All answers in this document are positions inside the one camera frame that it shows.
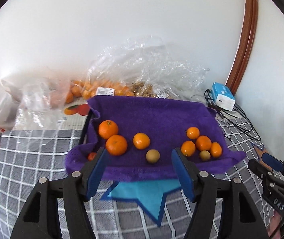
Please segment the person's right hand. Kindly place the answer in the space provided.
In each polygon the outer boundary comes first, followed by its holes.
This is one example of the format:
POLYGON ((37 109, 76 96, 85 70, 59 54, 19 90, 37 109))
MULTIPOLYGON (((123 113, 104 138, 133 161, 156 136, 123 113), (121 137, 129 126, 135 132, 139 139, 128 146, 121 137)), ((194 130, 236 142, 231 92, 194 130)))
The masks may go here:
POLYGON ((281 226, 281 222, 282 222, 282 217, 280 216, 280 214, 277 212, 274 212, 274 215, 272 216, 270 224, 267 229, 269 238, 272 238, 272 239, 281 238, 280 229, 279 228, 277 229, 277 227, 281 226))

